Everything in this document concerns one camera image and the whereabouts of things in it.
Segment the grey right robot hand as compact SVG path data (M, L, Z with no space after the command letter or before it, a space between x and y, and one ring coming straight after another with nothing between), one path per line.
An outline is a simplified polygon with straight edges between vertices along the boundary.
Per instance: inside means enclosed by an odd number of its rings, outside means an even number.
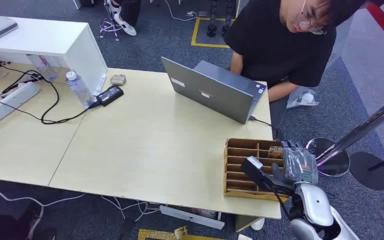
M298 142L283 140L282 150L283 169L277 163L271 165L275 179L284 184L308 183L317 185L319 182L318 168L315 155Z

